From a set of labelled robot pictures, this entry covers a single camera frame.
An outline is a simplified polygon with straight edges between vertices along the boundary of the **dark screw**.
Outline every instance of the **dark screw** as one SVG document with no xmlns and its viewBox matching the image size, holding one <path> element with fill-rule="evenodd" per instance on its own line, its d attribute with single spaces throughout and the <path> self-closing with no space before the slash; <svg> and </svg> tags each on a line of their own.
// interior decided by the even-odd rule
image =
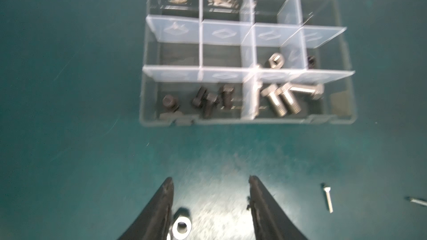
<svg viewBox="0 0 427 240">
<path fill-rule="evenodd" d="M 225 109 L 232 109 L 234 87 L 231 84 L 226 84 L 220 88 L 220 94 L 222 97 L 222 105 Z"/>
<path fill-rule="evenodd" d="M 316 66 L 316 57 L 315 56 L 308 56 L 308 68 L 309 69 L 314 69 L 314 67 Z"/>
<path fill-rule="evenodd" d="M 203 118 L 209 119 L 212 115 L 212 111 L 219 102 L 220 100 L 218 99 L 218 96 L 216 94 L 208 93 L 203 108 Z"/>
<path fill-rule="evenodd" d="M 200 87 L 199 91 L 197 92 L 197 95 L 195 98 L 191 100 L 191 105 L 197 109 L 200 109 L 203 107 L 203 100 L 206 95 L 207 89 L 205 87 Z"/>
<path fill-rule="evenodd" d="M 172 95 L 167 94 L 164 96 L 162 100 L 163 106 L 169 111 L 169 112 L 175 112 L 179 109 L 179 103 L 178 99 L 174 98 Z"/>
</svg>

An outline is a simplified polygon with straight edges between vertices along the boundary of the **metal pin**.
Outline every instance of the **metal pin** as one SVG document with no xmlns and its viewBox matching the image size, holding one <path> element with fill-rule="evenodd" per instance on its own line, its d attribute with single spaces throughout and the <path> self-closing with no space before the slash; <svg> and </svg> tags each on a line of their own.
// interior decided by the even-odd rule
<svg viewBox="0 0 427 240">
<path fill-rule="evenodd" d="M 328 201 L 329 213 L 332 213 L 334 210 L 332 209 L 332 201 L 330 200 L 330 187 L 324 186 L 323 190 L 326 193 L 326 200 Z"/>
<path fill-rule="evenodd" d="M 420 204 L 420 205 L 423 205 L 423 206 L 426 206 L 426 207 L 427 207 L 427 201 L 424 201 L 424 200 L 418 200 L 418 199 L 413 198 L 413 197 L 410 197 L 410 198 L 409 198 L 409 201 L 410 201 L 410 202 L 413 202 L 413 203 L 416 203 L 416 204 Z"/>
</svg>

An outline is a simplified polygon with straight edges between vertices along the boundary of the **washer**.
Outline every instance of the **washer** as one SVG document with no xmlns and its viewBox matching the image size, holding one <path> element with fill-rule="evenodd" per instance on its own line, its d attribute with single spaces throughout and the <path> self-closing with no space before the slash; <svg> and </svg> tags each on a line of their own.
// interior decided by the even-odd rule
<svg viewBox="0 0 427 240">
<path fill-rule="evenodd" d="M 185 223 L 185 225 L 187 225 L 187 231 L 185 233 L 178 232 L 178 223 L 180 222 L 183 222 Z M 178 219 L 176 219 L 176 221 L 172 226 L 172 235 L 177 240 L 185 239 L 189 235 L 190 231 L 191 231 L 191 221 L 185 216 L 178 217 Z"/>
</svg>

